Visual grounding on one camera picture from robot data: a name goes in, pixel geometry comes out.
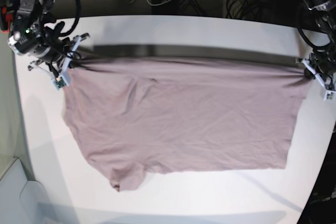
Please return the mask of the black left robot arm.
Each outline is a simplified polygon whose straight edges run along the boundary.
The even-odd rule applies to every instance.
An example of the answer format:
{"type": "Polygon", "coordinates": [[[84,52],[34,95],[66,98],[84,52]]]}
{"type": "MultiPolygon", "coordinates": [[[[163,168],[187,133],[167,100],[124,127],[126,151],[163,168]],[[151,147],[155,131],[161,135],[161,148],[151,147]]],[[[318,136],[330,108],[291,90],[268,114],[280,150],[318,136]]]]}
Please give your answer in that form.
{"type": "Polygon", "coordinates": [[[335,74],[335,0],[302,0],[296,14],[297,31],[304,42],[312,48],[310,62],[313,70],[322,75],[323,80],[335,74]],[[303,32],[302,14],[309,11],[321,32],[325,33],[329,42],[318,46],[303,32]]]}

